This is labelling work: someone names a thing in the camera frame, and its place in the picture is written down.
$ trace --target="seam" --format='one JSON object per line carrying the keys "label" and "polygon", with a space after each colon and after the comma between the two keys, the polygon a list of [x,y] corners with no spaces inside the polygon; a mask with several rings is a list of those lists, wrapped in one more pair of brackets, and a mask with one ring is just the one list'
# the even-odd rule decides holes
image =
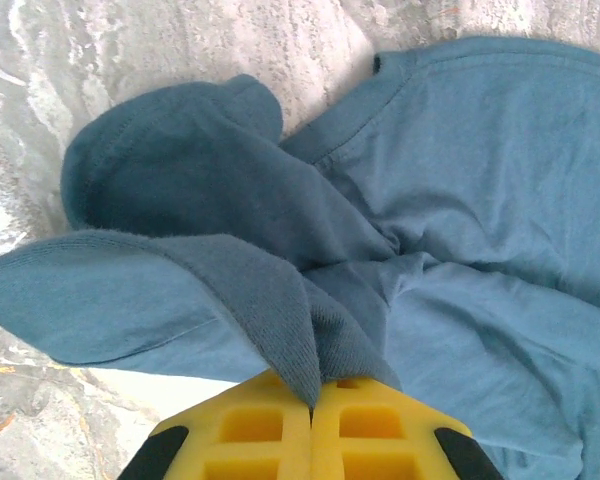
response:
{"label": "seam", "polygon": [[[138,112],[136,115],[134,115],[133,119],[128,123],[128,125],[130,125],[131,123],[133,123],[133,120],[135,120],[138,115],[145,114],[150,112],[151,110],[156,110],[159,107],[172,107],[177,105],[177,102],[175,102],[174,99],[168,99],[168,101],[162,100],[160,99],[158,101],[158,103],[156,105],[154,105],[153,107],[155,108],[147,108],[146,110],[142,110],[142,112]],[[168,115],[170,115],[172,112],[171,111],[166,111],[163,112],[162,114],[158,115],[157,117],[155,117],[150,123],[148,123],[147,125],[145,125],[142,129],[140,129],[139,132],[136,133],[136,139],[137,138],[143,138],[144,135],[151,129],[153,128],[158,122],[160,122],[161,120],[163,120],[165,117],[167,117]],[[122,134],[116,138],[116,141],[120,140],[120,137],[122,136]],[[110,175],[112,172],[114,172],[116,169],[120,168],[122,166],[123,162],[126,162],[128,160],[128,158],[131,156],[131,154],[136,150],[136,148],[138,147],[138,141],[134,141],[132,142],[131,145],[129,145],[123,152],[122,154],[120,154],[117,157],[114,157],[110,154],[108,155],[103,155],[100,159],[100,161],[98,162],[99,168],[94,168],[93,173],[92,173],[92,178],[91,181],[87,184],[87,188],[86,188],[86,193],[85,193],[85,205],[90,203],[90,200],[93,198],[93,196],[95,195],[95,193],[98,191],[97,188],[93,188],[93,182],[95,181],[95,177],[99,176],[100,178]],[[112,160],[111,162],[109,162],[107,165],[102,165],[102,162],[105,159],[110,159]],[[86,218],[87,224],[91,224],[90,219]]]}
{"label": "seam", "polygon": [[[214,288],[212,286],[212,283],[209,281],[209,279],[205,275],[200,274],[200,272],[198,272],[196,270],[196,268],[193,265],[191,265],[189,262],[187,262],[184,259],[181,259],[179,256],[172,255],[171,253],[168,253],[168,252],[164,251],[163,249],[154,246],[151,242],[138,244],[137,242],[134,242],[134,241],[120,240],[120,239],[114,240],[111,238],[108,238],[108,239],[99,238],[98,240],[101,242],[100,245],[103,245],[103,246],[109,245],[109,246],[114,246],[114,247],[127,247],[127,248],[134,249],[136,251],[140,251],[140,252],[158,256],[160,258],[163,258],[165,260],[168,260],[168,261],[174,263],[175,265],[182,268],[185,272],[188,272],[189,274],[193,275],[196,279],[198,279],[200,281],[200,283],[203,284],[204,288],[206,288],[208,290],[208,293],[210,293],[212,297],[215,297],[215,299],[218,300],[218,302],[222,305],[222,307],[224,308],[226,313],[231,317],[231,320],[233,321],[233,323],[242,330],[242,332],[241,332],[242,337],[244,339],[246,339],[249,342],[249,344],[251,344],[251,346],[260,354],[260,356],[262,358],[267,359],[268,356],[266,355],[266,352],[263,351],[251,339],[251,336],[247,333],[246,330],[244,330],[242,323],[237,321],[237,318],[241,318],[241,317],[236,314],[236,312],[233,310],[233,308],[231,308],[230,301],[224,295],[222,295],[216,288]],[[70,245],[70,247],[75,247],[75,246],[86,246],[86,247],[90,247],[90,248],[94,247],[93,244],[89,244],[84,241],[75,242],[74,244]],[[49,247],[50,248],[48,248],[48,250],[50,250],[50,251],[54,250],[52,246],[49,246]]]}
{"label": "seam", "polygon": [[118,127],[116,135],[109,142],[107,142],[107,144],[104,148],[105,153],[103,155],[99,156],[97,158],[97,160],[95,162],[93,162],[93,169],[91,170],[91,174],[85,180],[85,194],[84,194],[84,198],[83,198],[85,205],[87,205],[89,203],[88,199],[92,196],[91,188],[92,188],[93,183],[96,180],[96,177],[98,177],[100,175],[99,170],[105,168],[103,166],[103,162],[106,159],[111,158],[111,149],[113,148],[113,145],[116,144],[118,141],[120,141],[120,138],[127,132],[129,127],[131,126],[131,124],[134,123],[134,121],[138,118],[138,116],[144,115],[144,114],[150,112],[151,110],[155,110],[154,107],[158,107],[158,106],[159,105],[148,105],[145,108],[142,108],[139,111],[137,111],[133,114],[130,114],[129,117],[122,123],[122,125],[120,125]]}
{"label": "seam", "polygon": [[[585,73],[585,74],[589,74],[590,76],[593,77],[597,77],[600,79],[600,72],[598,72],[597,74],[594,74],[593,72],[591,72],[592,68],[598,69],[600,70],[600,66],[596,66],[593,64],[588,64],[588,63],[584,63],[581,62],[579,60],[574,60],[574,59],[567,59],[563,56],[559,56],[559,55],[553,55],[553,54],[547,54],[547,53],[520,53],[520,52],[497,52],[497,53],[483,53],[483,54],[477,54],[477,55],[464,55],[462,57],[454,57],[451,59],[445,59],[445,60],[439,60],[439,61],[435,61],[432,63],[428,63],[426,65],[421,66],[420,68],[418,68],[415,72],[413,72],[411,75],[409,75],[408,77],[404,78],[403,81],[401,82],[400,86],[391,94],[391,96],[389,97],[389,99],[384,102],[376,111],[376,113],[374,113],[372,116],[370,116],[364,123],[362,123],[361,126],[359,126],[358,128],[356,128],[356,130],[347,136],[347,138],[345,140],[342,140],[341,142],[339,142],[336,146],[332,147],[331,149],[329,149],[329,151],[325,152],[321,157],[319,157],[318,159],[314,160],[313,162],[311,162],[311,165],[313,166],[318,166],[319,163],[321,163],[325,157],[328,157],[330,155],[333,155],[337,150],[339,150],[340,148],[342,148],[344,145],[346,145],[347,143],[349,143],[351,140],[353,140],[364,128],[366,128],[374,119],[376,119],[377,117],[381,116],[385,109],[387,108],[387,106],[393,102],[393,100],[398,97],[402,91],[410,84],[412,83],[414,80],[418,79],[418,80],[423,80],[425,78],[429,78],[429,77],[435,77],[437,75],[442,75],[444,73],[449,73],[451,71],[456,71],[456,72],[461,72],[464,70],[471,70],[474,68],[482,68],[485,66],[494,66],[494,65],[517,65],[520,64],[520,62],[516,62],[516,61],[512,61],[512,60],[506,60],[506,59],[502,59],[500,61],[494,61],[494,62],[490,62],[490,63],[481,63],[479,65],[468,65],[468,66],[456,66],[454,67],[453,65],[449,65],[448,68],[444,68],[444,69],[435,69],[434,67],[439,67],[441,65],[444,65],[445,63],[451,63],[451,62],[456,62],[458,60],[464,60],[464,59],[474,59],[474,58],[480,58],[480,57],[487,57],[487,56],[500,56],[500,55],[515,55],[515,56],[522,56],[522,57],[529,57],[529,56],[533,56],[535,58],[541,58],[541,57],[549,57],[549,58],[553,58],[553,59],[559,59],[560,60],[560,65],[552,65],[551,63],[540,63],[538,64],[538,66],[543,66],[543,67],[548,67],[548,68],[560,68],[560,69],[567,69],[567,70],[571,70],[571,71],[577,71],[580,73]],[[567,65],[567,62],[576,62],[580,65],[582,65],[581,68],[577,68],[576,66],[570,66]],[[320,119],[317,119],[316,122],[312,122],[310,124],[310,129],[313,131],[315,128],[315,123],[319,122]]]}
{"label": "seam", "polygon": [[[377,124],[377,117],[373,117],[371,120],[369,120],[366,125],[371,125],[371,124]],[[318,162],[316,162],[313,166],[314,168],[316,168],[321,175],[325,176],[325,173],[328,171],[330,173],[333,173],[336,176],[340,176],[342,177],[343,174],[341,172],[336,171],[336,169],[341,166],[342,161],[339,160],[344,160],[345,162],[347,161],[347,159],[345,159],[345,157],[347,156],[347,153],[351,150],[351,148],[353,148],[351,146],[351,148],[347,148],[347,143],[350,144],[350,142],[346,142],[345,144],[343,144],[340,148],[342,149],[346,149],[343,150],[341,152],[338,152],[338,159],[334,159],[334,155],[335,155],[335,151],[331,154],[329,154],[328,156],[324,157],[323,159],[319,160]],[[358,185],[356,184],[356,182],[354,182],[353,180],[351,181],[351,183],[358,189]],[[368,210],[367,211],[363,211],[360,210],[358,207],[355,207],[356,211],[360,212],[360,214],[366,219],[366,221],[369,223],[369,225],[384,239],[384,241],[386,242],[387,247],[389,247],[389,249],[394,252],[394,254],[396,255],[400,255],[401,254],[401,245],[400,245],[400,241],[395,238],[395,235],[391,235],[390,233],[385,232],[380,225],[377,223],[376,220],[374,220],[371,216],[368,216]]]}
{"label": "seam", "polygon": [[[244,95],[247,91],[251,90],[252,88],[257,87],[258,84],[250,84],[247,85],[246,87],[243,87],[242,89],[238,90],[237,92],[233,93],[233,98],[231,99],[232,102],[235,102],[236,100],[238,100],[238,98],[242,95]],[[219,99],[215,98],[215,97],[211,97],[209,98],[209,100],[211,101],[211,103],[213,103],[213,105],[220,110],[225,117],[227,117],[229,120],[231,120],[233,123],[237,124],[237,125],[242,125],[242,123],[235,118],[235,116],[222,104],[222,102],[220,102]],[[248,114],[249,117],[253,117],[253,111],[251,110],[251,105],[249,105],[248,102],[243,102],[247,107],[248,107]]]}
{"label": "seam", "polygon": [[195,327],[188,328],[188,329],[184,330],[183,332],[180,332],[180,333],[178,333],[176,335],[172,335],[171,337],[169,337],[169,338],[167,338],[165,340],[162,340],[160,342],[154,343],[153,345],[140,348],[140,349],[135,350],[135,351],[133,351],[131,353],[128,353],[126,355],[121,355],[119,357],[109,358],[107,360],[99,360],[99,361],[96,361],[96,362],[74,363],[74,362],[67,362],[67,361],[64,361],[64,360],[60,360],[60,359],[57,359],[57,358],[54,358],[54,357],[51,357],[51,358],[52,358],[52,360],[54,360],[57,363],[64,364],[64,365],[69,365],[69,366],[97,367],[99,365],[106,365],[106,364],[110,364],[110,363],[113,363],[113,362],[117,362],[119,360],[125,360],[127,358],[132,358],[132,357],[135,357],[137,355],[141,355],[143,353],[150,352],[151,350],[155,350],[156,348],[163,347],[163,346],[165,346],[165,345],[173,342],[174,340],[177,340],[178,338],[183,337],[183,336],[185,336],[185,335],[193,332],[194,330],[197,330],[198,328],[204,327],[206,325],[209,325],[209,324],[217,322],[217,321],[218,321],[217,318],[214,318],[213,320],[208,320],[208,321],[206,321],[204,323],[201,323],[200,325],[196,325]]}

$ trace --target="stitching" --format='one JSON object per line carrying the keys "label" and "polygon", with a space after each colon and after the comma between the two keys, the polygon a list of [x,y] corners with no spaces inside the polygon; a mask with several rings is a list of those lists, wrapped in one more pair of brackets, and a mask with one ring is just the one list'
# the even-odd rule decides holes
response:
{"label": "stitching", "polygon": [[[594,74],[593,72],[591,72],[591,68],[595,68],[596,70],[600,70],[600,66],[597,65],[592,65],[592,64],[587,64],[584,62],[581,62],[579,60],[574,60],[571,58],[565,58],[563,56],[559,56],[559,55],[553,55],[553,54],[547,54],[547,53],[520,53],[520,52],[497,52],[497,53],[483,53],[483,54],[476,54],[476,55],[465,55],[462,57],[454,57],[451,59],[445,59],[445,60],[439,60],[436,62],[432,62],[432,63],[428,63],[422,67],[420,67],[417,71],[415,71],[413,74],[409,75],[409,77],[404,78],[402,83],[400,84],[400,86],[394,91],[394,93],[389,97],[389,99],[384,102],[382,104],[381,107],[378,108],[378,110],[376,111],[376,113],[374,113],[371,117],[369,117],[364,123],[362,123],[362,125],[357,128],[351,135],[348,135],[347,138],[345,140],[342,140],[341,142],[339,142],[335,147],[332,147],[329,151],[327,151],[326,153],[324,153],[320,158],[318,158],[317,160],[314,160],[313,162],[311,162],[311,165],[313,166],[318,166],[318,164],[320,162],[322,162],[325,157],[330,156],[332,154],[334,154],[337,150],[339,150],[340,148],[342,148],[345,144],[349,143],[351,140],[353,140],[364,128],[366,128],[371,122],[372,120],[376,119],[377,117],[381,116],[386,107],[393,102],[393,100],[402,93],[402,91],[410,84],[412,83],[414,80],[424,80],[425,78],[429,78],[429,77],[435,77],[437,75],[442,75],[444,73],[448,73],[450,71],[456,71],[456,72],[461,72],[464,70],[471,70],[474,68],[481,68],[487,65],[516,65],[516,64],[520,64],[519,61],[513,61],[513,59],[507,60],[507,59],[499,59],[500,61],[494,61],[494,62],[490,62],[490,63],[482,63],[480,65],[470,65],[470,66],[453,66],[453,65],[449,65],[448,68],[444,68],[444,69],[434,69],[433,67],[436,66],[440,66],[440,65],[444,65],[445,63],[451,63],[451,62],[457,62],[458,60],[464,60],[464,59],[474,59],[474,58],[480,58],[480,57],[487,57],[487,56],[500,56],[500,55],[514,55],[514,56],[523,56],[523,57],[529,57],[529,56],[533,56],[534,58],[541,58],[541,57],[549,57],[549,58],[553,58],[553,59],[559,59],[561,60],[560,65],[552,65],[551,63],[545,62],[545,63],[541,63],[541,64],[537,64],[539,66],[543,66],[543,67],[548,67],[548,68],[560,68],[560,69],[566,69],[566,70],[571,70],[571,71],[577,71],[580,73],[585,73],[585,74],[589,74],[593,77],[597,77],[600,78],[600,72],[598,72],[597,74]],[[567,65],[567,61],[571,61],[571,62],[577,62],[578,64],[582,65],[581,68],[577,68],[575,65]],[[313,130],[314,124],[317,123],[316,122],[312,122],[311,123],[311,130]]]}
{"label": "stitching", "polygon": [[[85,242],[83,239],[78,238],[78,241],[74,241],[71,243],[65,243],[63,246],[65,247],[65,249],[67,247],[72,248],[72,247],[88,247],[88,248],[93,248],[98,247],[99,245],[96,244],[94,245],[93,243],[87,243]],[[222,307],[224,308],[224,310],[226,311],[226,313],[231,317],[231,320],[233,321],[234,325],[237,325],[240,329],[242,329],[242,335],[243,338],[246,338],[249,342],[249,344],[251,344],[255,350],[262,356],[262,358],[267,358],[268,356],[266,355],[266,352],[260,347],[260,345],[257,345],[252,339],[251,336],[247,333],[246,330],[243,329],[243,324],[238,322],[238,318],[241,318],[240,315],[237,315],[236,312],[233,310],[233,308],[231,308],[231,302],[229,302],[229,300],[222,295],[216,288],[214,288],[212,286],[212,283],[209,281],[209,279],[205,276],[200,274],[200,272],[197,271],[197,269],[195,268],[195,266],[193,266],[190,262],[180,258],[179,256],[176,255],[172,255],[171,253],[169,253],[168,251],[165,251],[163,249],[161,249],[160,247],[157,247],[155,245],[153,245],[153,243],[151,243],[150,241],[147,242],[143,242],[142,244],[140,244],[137,241],[131,241],[131,240],[127,240],[127,239],[113,239],[113,238],[98,238],[98,241],[100,242],[100,245],[109,245],[109,246],[113,246],[113,247],[126,247],[126,248],[131,248],[140,252],[144,252],[144,253],[148,253],[148,254],[152,254],[155,256],[158,256],[160,258],[163,258],[165,260],[168,260],[172,263],[174,263],[175,265],[179,266],[180,268],[182,268],[185,272],[188,272],[189,274],[193,275],[196,279],[198,279],[200,281],[201,284],[203,284],[204,288],[206,288],[208,290],[208,292],[210,292],[211,296],[214,297],[216,300],[218,300],[218,302],[220,303],[220,305],[222,305]],[[54,251],[53,245],[48,245],[49,248],[47,248],[47,250],[50,251]]]}
{"label": "stitching", "polygon": [[[252,83],[250,85],[247,85],[246,87],[243,87],[242,89],[240,89],[239,91],[235,92],[233,94],[233,98],[231,99],[232,102],[235,102],[239,99],[240,96],[242,96],[243,94],[245,94],[248,90],[251,90],[252,88],[257,87],[258,84],[257,83]],[[220,110],[225,117],[227,117],[229,120],[231,120],[233,123],[237,124],[237,125],[241,125],[241,122],[238,121],[238,119],[236,119],[233,114],[226,108],[225,105],[222,104],[222,102],[215,98],[215,97],[211,97],[209,99],[211,101],[211,103],[213,103],[213,105],[216,106],[216,108],[218,108],[218,110]],[[253,111],[251,109],[251,106],[249,105],[248,102],[243,102],[247,107],[247,111],[245,113],[248,113],[250,119],[251,117],[253,117]]]}
{"label": "stitching", "polygon": [[149,111],[151,111],[152,107],[156,107],[158,105],[148,105],[145,108],[140,109],[139,111],[130,114],[130,116],[127,118],[127,120],[125,120],[119,127],[117,130],[117,133],[115,134],[115,136],[109,141],[107,142],[104,150],[104,154],[100,155],[96,158],[96,160],[93,162],[93,169],[91,170],[91,174],[86,178],[85,180],[85,194],[84,194],[84,205],[86,206],[89,202],[88,199],[92,196],[91,195],[91,187],[93,185],[93,182],[95,181],[95,177],[97,177],[99,175],[99,170],[104,168],[104,166],[102,165],[102,163],[104,162],[105,159],[108,159],[111,157],[110,153],[111,150],[113,148],[113,145],[115,143],[117,143],[120,138],[126,133],[126,131],[128,130],[128,128],[131,126],[132,123],[134,123],[134,121],[138,118],[139,115],[144,115],[145,113],[148,113]]}
{"label": "stitching", "polygon": [[[129,122],[132,123],[133,120],[135,120],[137,118],[137,116],[140,113],[148,113],[151,110],[157,110],[159,107],[173,107],[176,106],[177,102],[175,99],[159,99],[156,105],[152,105],[152,107],[154,108],[147,108],[147,109],[143,109],[141,112],[138,112],[133,119]],[[112,157],[110,154],[108,155],[103,155],[101,157],[101,160],[99,162],[99,165],[101,165],[102,161],[107,158],[109,160],[111,160],[108,164],[106,165],[101,165],[101,167],[99,168],[99,170],[101,171],[96,171],[96,169],[94,169],[92,176],[94,177],[92,179],[92,182],[90,182],[89,186],[91,187],[93,185],[93,181],[95,181],[95,177],[96,177],[96,173],[98,174],[97,176],[99,176],[100,178],[102,178],[103,176],[107,176],[107,175],[111,175],[112,172],[114,172],[116,169],[120,168],[122,166],[123,162],[126,162],[128,160],[128,158],[131,156],[131,154],[136,150],[136,148],[138,147],[138,141],[137,139],[142,139],[144,137],[144,135],[151,129],[153,128],[158,122],[160,122],[161,120],[163,120],[165,117],[167,117],[168,115],[170,115],[172,112],[171,111],[166,111],[163,112],[162,114],[158,115],[157,117],[155,117],[149,124],[145,125],[139,132],[137,132],[136,134],[136,141],[132,142],[131,145],[129,145],[119,156],[117,157]],[[93,196],[99,191],[98,188],[90,188],[89,190],[86,191],[85,193],[85,205],[91,203],[90,200],[93,198]],[[91,222],[89,221],[89,218],[86,218],[87,223],[91,224]]]}
{"label": "stitching", "polygon": [[113,357],[113,358],[109,358],[109,359],[106,359],[106,360],[98,360],[98,361],[95,361],[95,362],[80,362],[80,363],[67,362],[65,360],[59,360],[57,358],[53,358],[53,360],[56,361],[59,364],[64,364],[64,365],[69,365],[69,366],[75,365],[75,366],[82,366],[82,367],[90,367],[90,366],[97,366],[97,365],[106,365],[106,364],[110,364],[110,363],[113,363],[113,362],[117,362],[119,360],[126,360],[127,358],[132,358],[132,357],[135,357],[137,355],[141,355],[143,353],[150,352],[151,350],[155,350],[156,348],[163,347],[163,346],[165,346],[165,345],[173,342],[174,340],[177,340],[178,338],[183,337],[183,336],[185,336],[185,335],[193,332],[194,330],[197,330],[198,328],[204,327],[206,325],[209,325],[210,323],[214,323],[214,322],[217,322],[217,321],[218,321],[217,318],[213,318],[212,320],[208,320],[208,321],[206,321],[204,323],[201,323],[200,325],[196,325],[195,327],[189,328],[189,329],[184,330],[184,331],[182,331],[180,333],[172,335],[171,337],[169,337],[169,338],[167,338],[165,340],[162,340],[160,342],[154,343],[154,344],[152,344],[150,346],[147,346],[147,347],[143,347],[143,348],[134,350],[133,352],[127,353],[126,355],[121,355],[119,357]]}

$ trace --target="concrete floor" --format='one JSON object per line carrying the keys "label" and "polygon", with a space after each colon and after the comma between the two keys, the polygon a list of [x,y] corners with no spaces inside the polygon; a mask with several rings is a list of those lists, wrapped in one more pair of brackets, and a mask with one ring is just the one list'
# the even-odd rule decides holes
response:
{"label": "concrete floor", "polygon": [[[63,151],[121,100],[246,72],[291,132],[375,50],[476,33],[600,51],[600,0],[0,0],[0,253],[65,228]],[[115,478],[160,418],[227,386],[62,368],[0,330],[0,480]]]}

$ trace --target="black rubber edge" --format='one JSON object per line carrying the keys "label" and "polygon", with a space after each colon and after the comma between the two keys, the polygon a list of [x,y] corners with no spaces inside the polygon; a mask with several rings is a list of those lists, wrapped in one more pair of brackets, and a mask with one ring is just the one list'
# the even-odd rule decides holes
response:
{"label": "black rubber edge", "polygon": [[187,435],[187,427],[177,426],[147,438],[118,480],[163,480]]}
{"label": "black rubber edge", "polygon": [[451,428],[438,428],[435,434],[460,480],[505,480],[473,438]]}

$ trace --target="blue fabric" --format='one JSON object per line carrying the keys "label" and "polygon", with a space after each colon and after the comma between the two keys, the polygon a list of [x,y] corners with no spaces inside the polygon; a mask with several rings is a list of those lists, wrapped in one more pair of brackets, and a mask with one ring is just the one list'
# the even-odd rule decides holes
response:
{"label": "blue fabric", "polygon": [[76,230],[0,257],[0,325],[73,365],[308,404],[371,375],[508,479],[600,479],[600,56],[469,38],[381,53],[280,142],[257,80],[117,106],[68,149]]}

